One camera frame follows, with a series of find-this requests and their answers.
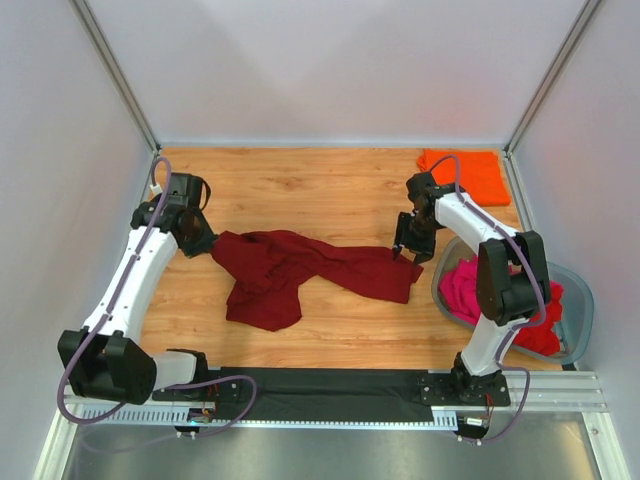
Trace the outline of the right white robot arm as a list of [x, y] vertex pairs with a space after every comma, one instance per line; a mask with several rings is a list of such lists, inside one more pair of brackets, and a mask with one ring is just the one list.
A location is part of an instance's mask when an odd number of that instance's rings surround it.
[[477, 256], [475, 292], [481, 314], [471, 340], [456, 355], [451, 389], [460, 397], [484, 394], [497, 385], [516, 332], [546, 313], [551, 288], [543, 239], [499, 222], [456, 183], [439, 185], [423, 172], [406, 186], [413, 209], [398, 215], [395, 258], [407, 249], [416, 265], [431, 260], [436, 233], [444, 228]]

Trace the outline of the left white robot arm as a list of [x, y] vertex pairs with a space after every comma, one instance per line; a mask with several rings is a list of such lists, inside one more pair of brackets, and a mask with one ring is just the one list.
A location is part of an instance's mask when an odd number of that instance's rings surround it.
[[198, 205], [158, 199], [134, 211], [121, 262], [98, 306], [58, 341], [65, 381], [79, 397], [140, 405], [152, 393], [195, 382], [201, 352], [171, 349], [151, 355], [140, 346], [150, 302], [166, 267], [180, 251], [192, 258], [211, 250], [217, 236]]

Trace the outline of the dark red t shirt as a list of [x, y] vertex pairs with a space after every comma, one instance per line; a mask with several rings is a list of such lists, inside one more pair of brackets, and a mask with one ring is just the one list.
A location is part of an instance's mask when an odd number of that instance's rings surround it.
[[357, 295], [406, 304], [423, 268], [380, 246], [334, 246], [287, 231], [225, 231], [210, 250], [234, 279], [226, 319], [276, 332], [302, 318], [299, 287], [321, 277]]

